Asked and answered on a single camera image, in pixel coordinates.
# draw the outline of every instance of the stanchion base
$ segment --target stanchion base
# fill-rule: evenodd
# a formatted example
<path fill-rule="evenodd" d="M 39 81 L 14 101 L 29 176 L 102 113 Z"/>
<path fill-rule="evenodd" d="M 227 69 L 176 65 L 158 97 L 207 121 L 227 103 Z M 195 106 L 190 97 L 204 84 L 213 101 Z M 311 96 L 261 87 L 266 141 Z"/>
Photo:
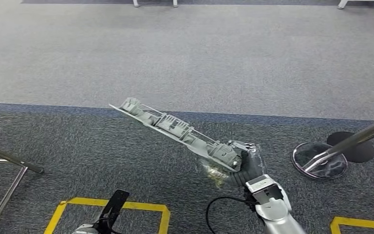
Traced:
<path fill-rule="evenodd" d="M 326 142 L 329 145 L 336 145 L 344 139 L 352 136 L 350 132 L 336 132 L 328 136 Z M 342 152 L 349 162 L 367 162 L 374 157 L 374 146 L 370 140 Z"/>
<path fill-rule="evenodd" d="M 302 174 L 314 179 L 334 179 L 341 176 L 348 168 L 348 161 L 343 154 L 333 156 L 322 165 L 307 172 L 303 166 L 316 155 L 331 148 L 330 145 L 319 142 L 306 142 L 298 145 L 292 155 L 294 166 Z"/>

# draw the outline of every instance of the silver robotic arm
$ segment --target silver robotic arm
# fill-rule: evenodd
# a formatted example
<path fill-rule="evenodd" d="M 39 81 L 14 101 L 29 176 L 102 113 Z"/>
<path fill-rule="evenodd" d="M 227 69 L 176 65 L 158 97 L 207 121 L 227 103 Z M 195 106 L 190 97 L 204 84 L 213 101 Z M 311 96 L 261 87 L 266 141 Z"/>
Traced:
<path fill-rule="evenodd" d="M 292 207 L 286 192 L 269 175 L 246 182 L 246 187 L 259 203 L 255 205 L 256 212 L 267 234 L 306 234 L 290 214 Z"/>

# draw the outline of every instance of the gray plastic part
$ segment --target gray plastic part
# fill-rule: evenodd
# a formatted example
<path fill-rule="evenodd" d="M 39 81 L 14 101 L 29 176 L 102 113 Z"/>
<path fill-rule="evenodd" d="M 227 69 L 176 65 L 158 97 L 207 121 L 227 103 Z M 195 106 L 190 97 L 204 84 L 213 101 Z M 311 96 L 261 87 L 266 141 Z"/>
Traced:
<path fill-rule="evenodd" d="M 238 172 L 241 169 L 242 158 L 231 146 L 207 137 L 177 117 L 161 113 L 130 97 L 120 107 L 111 104 L 110 106 L 143 123 L 144 126 L 186 145 L 194 153 L 228 172 Z"/>

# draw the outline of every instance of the metal frame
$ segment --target metal frame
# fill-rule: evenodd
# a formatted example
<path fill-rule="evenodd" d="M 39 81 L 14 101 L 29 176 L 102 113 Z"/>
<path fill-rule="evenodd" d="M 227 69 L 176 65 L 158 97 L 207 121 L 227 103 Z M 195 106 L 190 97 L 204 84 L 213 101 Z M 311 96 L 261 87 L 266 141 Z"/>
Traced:
<path fill-rule="evenodd" d="M 337 6 L 337 8 L 338 8 L 338 9 L 343 9 L 343 8 L 345 8 L 346 4 L 347 4 L 349 1 L 374 1 L 374 0 L 340 0 L 340 3 L 339 3 L 339 5 Z"/>
<path fill-rule="evenodd" d="M 23 176 L 25 175 L 26 171 L 29 169 L 36 173 L 43 173 L 44 169 L 42 167 L 30 164 L 28 162 L 22 161 L 21 159 L 8 155 L 5 152 L 0 151 L 0 163 L 14 163 L 18 166 L 21 166 L 21 170 L 19 171 L 17 177 L 15 177 L 14 182 L 12 182 L 11 187 L 9 187 L 8 191 L 6 192 L 5 196 L 3 196 L 2 201 L 0 201 L 0 215 L 2 214 L 3 209 L 5 208 L 6 204 L 8 203 L 9 199 L 11 199 L 12 194 L 14 193 L 15 189 L 19 185 L 20 181 L 22 180 Z"/>

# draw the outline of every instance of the metal railing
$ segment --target metal railing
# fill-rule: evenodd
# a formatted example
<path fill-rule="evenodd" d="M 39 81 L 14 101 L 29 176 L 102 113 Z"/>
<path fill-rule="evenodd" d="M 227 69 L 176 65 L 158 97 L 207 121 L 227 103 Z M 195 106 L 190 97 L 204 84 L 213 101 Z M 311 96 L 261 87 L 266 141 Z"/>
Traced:
<path fill-rule="evenodd" d="M 20 172 L 18 173 L 17 177 L 15 177 L 14 182 L 12 183 L 11 187 L 9 187 L 8 191 L 5 193 L 5 196 L 3 196 L 2 201 L 0 201 L 0 215 L 1 215 L 3 212 L 3 209 L 5 208 L 9 199 L 11 199 L 12 194 L 14 193 L 15 189 L 19 185 L 26 171 L 29 169 L 36 173 L 43 173 L 44 169 L 42 167 L 22 161 L 21 159 L 11 156 L 2 151 L 0 151 L 0 163 L 14 163 L 18 166 L 21 166 Z"/>

